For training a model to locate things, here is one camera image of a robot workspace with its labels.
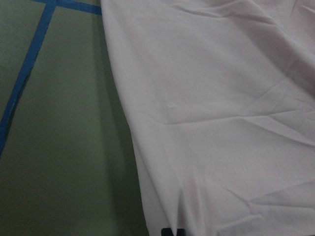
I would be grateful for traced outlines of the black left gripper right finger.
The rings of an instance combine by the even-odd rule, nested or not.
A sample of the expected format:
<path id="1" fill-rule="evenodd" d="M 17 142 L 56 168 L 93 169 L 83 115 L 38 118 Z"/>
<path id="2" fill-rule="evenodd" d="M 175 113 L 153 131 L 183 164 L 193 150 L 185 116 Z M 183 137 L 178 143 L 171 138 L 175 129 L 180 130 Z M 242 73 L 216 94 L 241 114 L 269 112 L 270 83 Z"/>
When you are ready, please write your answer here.
<path id="1" fill-rule="evenodd" d="M 177 229 L 176 236 L 185 236 L 185 229 Z"/>

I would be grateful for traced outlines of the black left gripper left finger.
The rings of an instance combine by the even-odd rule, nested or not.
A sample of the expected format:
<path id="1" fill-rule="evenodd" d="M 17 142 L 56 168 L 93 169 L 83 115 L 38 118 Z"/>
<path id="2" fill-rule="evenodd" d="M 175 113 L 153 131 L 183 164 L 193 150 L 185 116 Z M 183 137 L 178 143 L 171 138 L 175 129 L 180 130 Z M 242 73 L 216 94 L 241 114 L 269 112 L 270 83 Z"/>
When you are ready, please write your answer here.
<path id="1" fill-rule="evenodd" d="M 173 232 L 170 228 L 162 228 L 161 229 L 161 236 L 174 236 Z"/>

